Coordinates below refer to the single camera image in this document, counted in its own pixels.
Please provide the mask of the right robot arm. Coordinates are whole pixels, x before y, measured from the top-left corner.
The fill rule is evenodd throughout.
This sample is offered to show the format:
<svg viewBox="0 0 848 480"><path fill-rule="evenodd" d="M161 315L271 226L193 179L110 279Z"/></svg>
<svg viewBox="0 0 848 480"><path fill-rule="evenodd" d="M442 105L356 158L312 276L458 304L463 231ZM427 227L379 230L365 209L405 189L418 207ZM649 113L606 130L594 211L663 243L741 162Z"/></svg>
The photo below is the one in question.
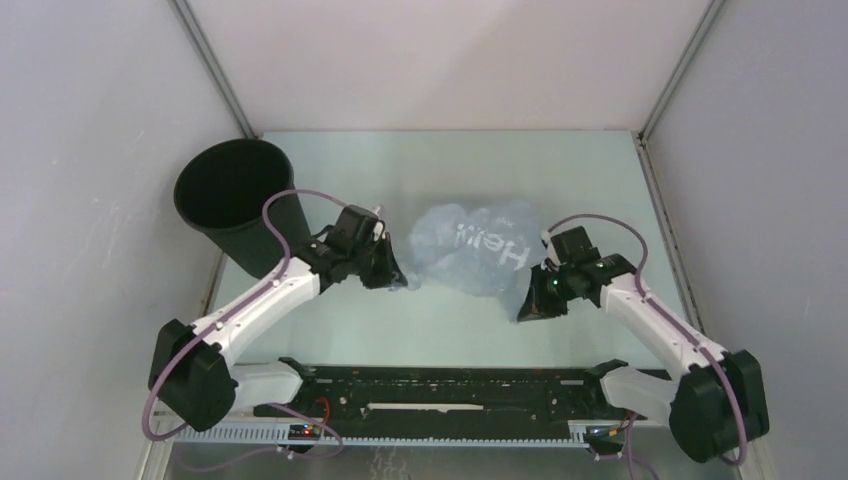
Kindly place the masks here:
<svg viewBox="0 0 848 480"><path fill-rule="evenodd" d="M616 318L662 364L664 379L622 360L585 373L585 411L606 418L626 410L667 427L680 449L705 463L737 451L771 430L762 369L746 350L732 352L673 313L644 284L642 263L604 256L582 226L545 231L546 258L531 270L517 319L564 316L575 300L587 300Z"/></svg>

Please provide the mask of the blue plastic trash bag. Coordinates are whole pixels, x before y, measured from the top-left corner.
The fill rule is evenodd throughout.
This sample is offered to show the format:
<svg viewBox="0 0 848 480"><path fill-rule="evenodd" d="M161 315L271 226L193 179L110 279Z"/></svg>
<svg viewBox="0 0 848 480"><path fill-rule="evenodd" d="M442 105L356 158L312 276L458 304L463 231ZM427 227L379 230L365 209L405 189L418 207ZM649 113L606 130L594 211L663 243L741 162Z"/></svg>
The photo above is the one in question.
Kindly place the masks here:
<svg viewBox="0 0 848 480"><path fill-rule="evenodd" d="M502 200L471 208L443 203L428 208L402 236L398 263L409 288L440 284L496 300L505 318L518 321L530 271L547 255L534 205Z"/></svg>

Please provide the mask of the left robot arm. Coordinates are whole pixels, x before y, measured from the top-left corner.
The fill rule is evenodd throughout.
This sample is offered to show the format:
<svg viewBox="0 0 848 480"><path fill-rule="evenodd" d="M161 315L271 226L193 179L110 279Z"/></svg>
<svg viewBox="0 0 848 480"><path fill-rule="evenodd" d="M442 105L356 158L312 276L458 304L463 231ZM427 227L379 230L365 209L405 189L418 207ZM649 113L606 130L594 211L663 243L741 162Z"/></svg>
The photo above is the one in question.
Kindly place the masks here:
<svg viewBox="0 0 848 480"><path fill-rule="evenodd" d="M224 307L158 332L149 374L145 417L161 401L195 431L206 431L231 411L278 403L304 416L315 388L294 367L276 361L241 365L247 348L298 306L350 276L366 289L401 287L407 280L395 260L384 221L346 206L335 224L298 243L264 278Z"/></svg>

